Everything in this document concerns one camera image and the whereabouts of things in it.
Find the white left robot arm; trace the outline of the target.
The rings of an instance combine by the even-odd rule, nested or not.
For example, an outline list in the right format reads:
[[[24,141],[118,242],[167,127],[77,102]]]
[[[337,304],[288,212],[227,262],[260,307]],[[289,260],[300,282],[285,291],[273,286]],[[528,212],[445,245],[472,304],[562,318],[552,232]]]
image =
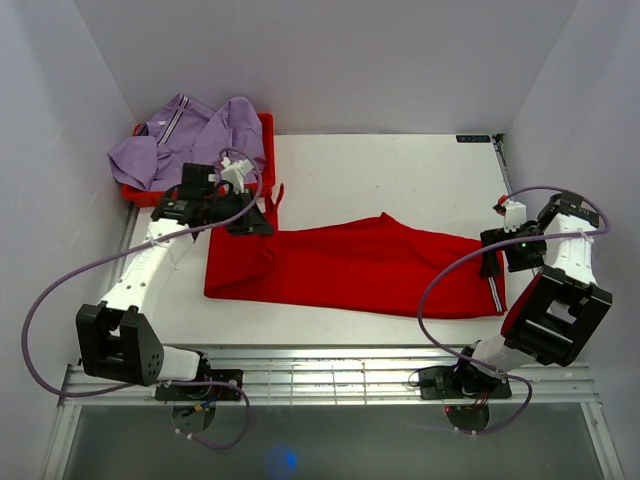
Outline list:
[[[177,382],[190,399],[205,397],[212,376],[202,353],[164,345],[152,326],[156,304],[198,235],[217,227],[229,234],[269,235],[273,228],[260,211],[258,193],[245,184],[258,171],[250,158],[219,165],[186,163],[179,184],[165,191],[143,243],[115,285],[76,315],[82,365],[87,375],[150,386]]]

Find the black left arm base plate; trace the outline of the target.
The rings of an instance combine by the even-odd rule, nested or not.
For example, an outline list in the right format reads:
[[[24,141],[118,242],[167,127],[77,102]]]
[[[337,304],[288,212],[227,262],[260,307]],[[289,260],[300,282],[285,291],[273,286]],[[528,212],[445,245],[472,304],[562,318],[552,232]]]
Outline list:
[[[205,381],[229,383],[236,387],[243,386],[244,371],[241,369],[214,369],[205,374]],[[241,394],[234,389],[219,385],[205,386],[161,386],[155,390],[154,399],[165,402],[198,402],[208,400],[239,401]]]

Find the red trousers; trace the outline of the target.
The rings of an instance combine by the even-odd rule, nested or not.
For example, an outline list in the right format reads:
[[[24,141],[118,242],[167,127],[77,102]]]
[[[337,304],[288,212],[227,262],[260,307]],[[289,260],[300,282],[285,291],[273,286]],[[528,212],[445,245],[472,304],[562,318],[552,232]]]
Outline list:
[[[474,258],[426,287],[480,242],[403,225],[386,213],[348,223],[231,236],[211,232],[204,294],[210,299],[281,303],[426,318],[472,319],[507,310],[503,277],[480,276]]]

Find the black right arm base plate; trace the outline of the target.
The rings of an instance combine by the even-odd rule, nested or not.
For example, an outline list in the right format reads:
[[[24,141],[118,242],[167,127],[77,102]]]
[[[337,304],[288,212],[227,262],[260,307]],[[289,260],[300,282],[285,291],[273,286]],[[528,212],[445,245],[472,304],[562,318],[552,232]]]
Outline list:
[[[420,369],[417,384],[423,400],[509,399],[512,396],[507,380],[489,377],[476,370],[467,372],[455,366]]]

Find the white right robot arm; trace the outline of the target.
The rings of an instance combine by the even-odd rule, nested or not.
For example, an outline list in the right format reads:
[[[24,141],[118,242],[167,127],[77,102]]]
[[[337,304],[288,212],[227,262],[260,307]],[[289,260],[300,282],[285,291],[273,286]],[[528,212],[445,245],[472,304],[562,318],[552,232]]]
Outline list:
[[[534,220],[524,204],[503,198],[496,211],[501,228],[481,233],[481,277],[495,281],[504,271],[535,275],[507,313],[498,335],[463,351],[451,375],[464,397],[494,391],[502,374],[523,365],[572,364],[609,311],[613,297],[592,271],[593,233],[599,214],[582,196],[561,191]]]

